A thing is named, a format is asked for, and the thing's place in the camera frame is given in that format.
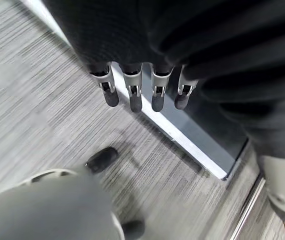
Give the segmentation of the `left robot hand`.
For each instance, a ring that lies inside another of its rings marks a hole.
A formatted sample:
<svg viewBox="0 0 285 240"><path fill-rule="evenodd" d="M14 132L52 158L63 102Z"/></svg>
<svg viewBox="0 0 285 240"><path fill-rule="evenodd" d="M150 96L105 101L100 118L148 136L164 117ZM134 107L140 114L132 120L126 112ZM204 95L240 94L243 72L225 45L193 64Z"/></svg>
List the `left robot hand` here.
<svg viewBox="0 0 285 240"><path fill-rule="evenodd" d="M285 0L46 0L93 75L182 67L252 142L285 222Z"/></svg>

